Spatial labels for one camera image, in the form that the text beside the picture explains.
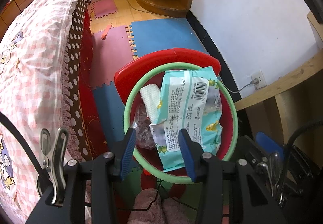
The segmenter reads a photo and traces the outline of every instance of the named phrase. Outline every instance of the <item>plastic bag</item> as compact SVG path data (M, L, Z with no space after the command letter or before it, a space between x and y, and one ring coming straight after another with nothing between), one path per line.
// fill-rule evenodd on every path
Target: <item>plastic bag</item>
M137 145L141 148L153 149L155 141L149 128L150 120L147 117L146 108L143 103L138 105L132 127L137 133Z
M191 140L216 155L221 144L222 105L212 67L195 71L166 71L158 118L150 124L164 172L185 167L178 131L186 128Z

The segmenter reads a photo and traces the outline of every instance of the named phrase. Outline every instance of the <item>puzzle mat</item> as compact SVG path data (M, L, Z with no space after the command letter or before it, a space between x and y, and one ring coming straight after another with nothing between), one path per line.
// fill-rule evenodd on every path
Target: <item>puzzle mat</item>
M109 149L113 149L114 144L124 138L124 104L119 97L114 81L109 86L103 84L102 87L97 87L92 92L107 145ZM134 160L130 163L130 168L142 169Z
M94 17L93 5L97 1L99 1L99 0L92 0L91 3L88 5L88 13L90 14L90 20L92 20L92 18Z
M107 16L118 12L114 0L99 0L93 3L94 18Z
M91 88L109 85L114 80L114 74L124 65L133 60L127 26L111 28L105 39L101 39L102 31L92 35L93 60L90 71Z
M175 47L194 49L208 54L185 18L167 18L132 22L132 42L138 56Z

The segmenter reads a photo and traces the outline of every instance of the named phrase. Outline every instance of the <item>metal clip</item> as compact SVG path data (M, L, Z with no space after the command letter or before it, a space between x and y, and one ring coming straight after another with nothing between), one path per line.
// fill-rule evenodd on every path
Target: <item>metal clip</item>
M256 165L255 170L259 176L261 176L266 185L269 186L270 194L274 197L274 188L270 177L269 167L266 163L260 162Z
M50 145L50 133L47 129L41 130L39 138L42 166L46 168L54 186L54 196L51 203L57 206L63 204L65 194L66 182L63 175L63 159L67 140L68 131L66 128L58 129L53 147Z

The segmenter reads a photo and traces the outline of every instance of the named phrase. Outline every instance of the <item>wet wipes package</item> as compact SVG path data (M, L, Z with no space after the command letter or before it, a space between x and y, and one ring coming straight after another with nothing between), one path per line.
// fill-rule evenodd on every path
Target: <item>wet wipes package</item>
M221 144L221 115L218 80L212 67L166 71L158 116L150 124L164 172L185 166L178 143L182 128L204 151L215 155Z

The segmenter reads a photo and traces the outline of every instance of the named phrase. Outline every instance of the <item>electrical outlet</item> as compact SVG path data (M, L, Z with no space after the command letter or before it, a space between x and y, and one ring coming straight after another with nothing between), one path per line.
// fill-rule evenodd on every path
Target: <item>electrical outlet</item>
M255 89L259 89L267 85L261 70L251 75L252 80L255 78L258 78L259 80L259 83L254 85Z

